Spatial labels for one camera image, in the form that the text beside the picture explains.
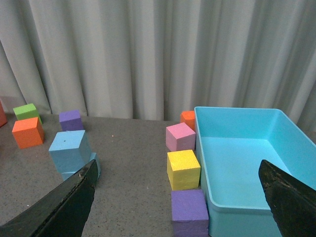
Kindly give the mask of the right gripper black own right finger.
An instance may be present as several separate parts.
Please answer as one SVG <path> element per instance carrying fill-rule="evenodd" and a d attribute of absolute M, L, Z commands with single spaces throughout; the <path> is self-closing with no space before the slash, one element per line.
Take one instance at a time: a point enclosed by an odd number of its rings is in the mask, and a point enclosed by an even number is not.
<path fill-rule="evenodd" d="M 316 191 L 262 160 L 258 171 L 266 202 L 283 237 L 316 235 Z"/>

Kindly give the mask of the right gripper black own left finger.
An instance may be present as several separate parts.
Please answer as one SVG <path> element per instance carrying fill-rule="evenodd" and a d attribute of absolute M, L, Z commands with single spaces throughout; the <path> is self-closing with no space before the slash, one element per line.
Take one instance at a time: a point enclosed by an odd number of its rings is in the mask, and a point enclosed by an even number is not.
<path fill-rule="evenodd" d="M 98 178 L 90 161 L 46 196 L 0 228 L 2 237 L 80 237 Z"/>

